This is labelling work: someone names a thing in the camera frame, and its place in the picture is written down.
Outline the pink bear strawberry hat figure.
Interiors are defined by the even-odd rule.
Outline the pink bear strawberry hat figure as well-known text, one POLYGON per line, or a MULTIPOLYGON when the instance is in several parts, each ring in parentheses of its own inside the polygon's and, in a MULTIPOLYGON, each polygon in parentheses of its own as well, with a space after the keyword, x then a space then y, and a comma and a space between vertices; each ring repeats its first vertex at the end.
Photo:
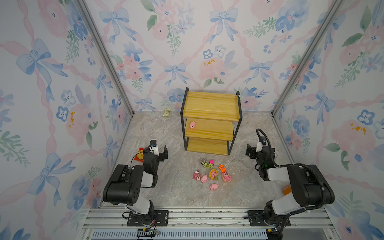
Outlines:
POLYGON ((194 180, 197 180, 197 181, 200 181, 200 180, 201 180, 201 173, 200 173, 199 170, 196 170, 196 171, 194 172, 193 179, 194 179, 194 180))

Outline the pink bear yellow flower figure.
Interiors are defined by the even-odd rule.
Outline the pink bear yellow flower figure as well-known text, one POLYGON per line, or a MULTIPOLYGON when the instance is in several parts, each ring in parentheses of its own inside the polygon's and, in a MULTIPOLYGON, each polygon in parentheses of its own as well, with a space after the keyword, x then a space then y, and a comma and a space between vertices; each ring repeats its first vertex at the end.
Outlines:
POLYGON ((215 180, 217 181, 218 180, 218 172, 216 169, 212 169, 209 173, 209 177, 211 180, 215 180))

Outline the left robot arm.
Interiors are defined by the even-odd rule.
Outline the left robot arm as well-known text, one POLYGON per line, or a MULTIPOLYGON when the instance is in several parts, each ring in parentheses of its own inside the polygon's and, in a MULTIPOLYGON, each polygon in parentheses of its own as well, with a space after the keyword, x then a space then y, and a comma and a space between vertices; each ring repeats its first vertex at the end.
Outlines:
POLYGON ((128 226, 150 226, 156 222, 152 201, 140 195, 142 188, 154 188, 158 182, 159 164, 168 159, 168 149, 162 153, 152 141, 143 150, 143 164, 136 166, 117 165, 109 178, 103 201, 112 205, 124 205, 129 209, 128 226))

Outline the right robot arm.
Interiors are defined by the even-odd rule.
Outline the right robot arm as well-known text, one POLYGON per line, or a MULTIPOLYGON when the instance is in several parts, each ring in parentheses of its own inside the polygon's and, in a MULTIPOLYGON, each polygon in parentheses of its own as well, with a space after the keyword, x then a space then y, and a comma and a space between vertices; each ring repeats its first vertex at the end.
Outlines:
POLYGON ((291 192, 268 201, 263 211, 248 211, 252 225, 282 226, 287 217, 316 210, 335 201, 335 194, 316 165, 275 166, 275 149, 258 142, 247 145, 246 156, 256 160, 255 169, 265 182, 288 182, 291 192))

